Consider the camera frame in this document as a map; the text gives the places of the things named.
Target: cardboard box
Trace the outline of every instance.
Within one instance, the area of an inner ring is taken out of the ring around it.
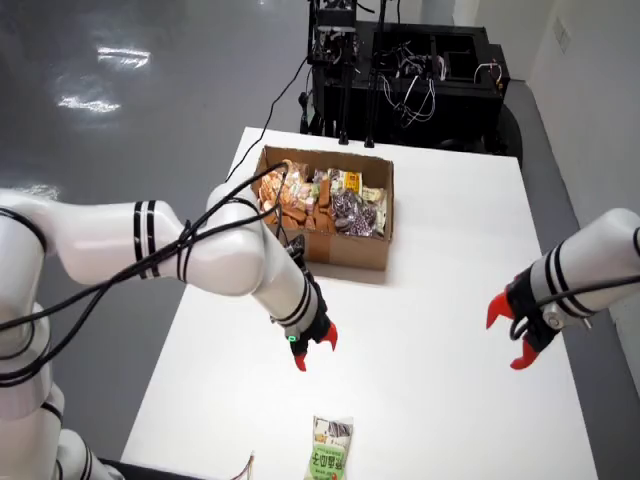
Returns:
[[[349,172],[362,172],[364,185],[386,189],[387,220],[384,238],[355,237],[309,230],[285,230],[289,240],[300,234],[304,235],[306,240],[305,259],[310,262],[385,270],[393,237],[393,162],[364,155],[265,146],[256,173],[262,172],[284,159],[306,163],[309,165],[311,176],[316,169],[326,171],[329,168],[338,168]],[[253,191],[256,195],[258,195],[259,189],[260,181],[253,185]],[[269,225],[269,228],[275,233],[275,225]]]

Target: green snack package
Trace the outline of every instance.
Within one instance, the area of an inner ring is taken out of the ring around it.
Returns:
[[[342,480],[349,454],[353,419],[313,418],[313,451],[304,480]]]

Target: white table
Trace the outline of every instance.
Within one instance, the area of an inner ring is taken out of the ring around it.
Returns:
[[[245,130],[234,164],[259,132]],[[352,480],[597,478],[562,336],[515,372],[507,320],[485,330],[489,301],[540,255],[517,161],[264,142],[395,163],[387,272],[313,266],[340,337],[334,353],[310,345],[306,373],[255,301],[188,287],[123,462],[226,479],[255,450],[255,480],[302,480],[321,414],[354,417]]]

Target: robotic arm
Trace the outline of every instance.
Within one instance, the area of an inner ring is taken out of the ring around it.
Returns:
[[[522,370],[563,328],[640,290],[640,217],[615,209],[536,260],[489,305],[487,328],[500,315],[513,320],[511,339],[523,337]]]
[[[207,209],[232,190],[228,184],[216,188]],[[258,213],[249,187],[234,200],[209,218],[202,231]],[[161,201],[76,206],[0,190],[0,250],[11,253],[0,262],[12,272],[11,285],[3,289],[0,322],[31,313],[45,254],[56,252],[71,278],[93,285],[174,242],[183,230]],[[220,295],[253,295],[284,328],[304,371],[308,341],[326,340],[335,348],[337,330],[326,316],[303,252],[304,237],[285,249],[263,222],[253,222],[203,239],[140,277],[174,277]]]
[[[338,333],[304,263],[304,237],[285,248],[257,221],[264,214],[249,187],[255,178],[216,188],[210,216],[193,227],[161,201],[77,206],[0,189],[0,477],[50,478],[57,468],[53,478],[63,470],[71,479],[121,478],[80,437],[60,430],[64,397],[49,357],[64,340],[51,346],[45,313],[52,312],[35,304],[47,254],[57,253],[71,278],[93,285],[92,302],[134,271],[142,279],[173,277],[220,295],[252,295],[284,329],[302,371],[310,340],[335,349]]]

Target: shiny floor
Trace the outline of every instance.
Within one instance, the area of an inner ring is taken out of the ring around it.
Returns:
[[[302,61],[306,22],[302,0],[0,2],[1,185],[74,203],[163,199],[180,218],[196,217],[243,128],[262,126]],[[271,128],[298,129],[303,83],[301,75]],[[547,250],[577,222],[531,92],[518,82],[509,89]],[[41,303],[77,288],[48,260]],[[182,290],[170,280],[116,288],[55,363],[65,424],[101,456],[124,448]],[[55,340],[76,313],[53,319]],[[640,402],[602,320],[595,335],[567,334],[567,348],[600,478],[640,478]],[[532,461],[544,461],[531,449]]]

